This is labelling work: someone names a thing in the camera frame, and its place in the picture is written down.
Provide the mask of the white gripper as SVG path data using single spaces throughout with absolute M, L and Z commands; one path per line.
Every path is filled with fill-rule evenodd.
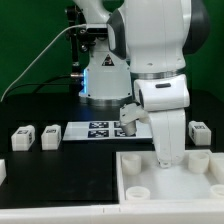
M 183 109 L 149 113 L 158 162 L 169 168 L 183 160 L 185 152 L 185 111 Z

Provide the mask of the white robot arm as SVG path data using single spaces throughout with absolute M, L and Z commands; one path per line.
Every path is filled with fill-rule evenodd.
M 184 56 L 208 38 L 203 0 L 124 0 L 111 14 L 103 0 L 73 1 L 89 24 L 107 27 L 111 53 L 130 62 L 134 102 L 120 108 L 123 131 L 133 135 L 137 121 L 147 122 L 160 166 L 181 162 L 190 104 Z

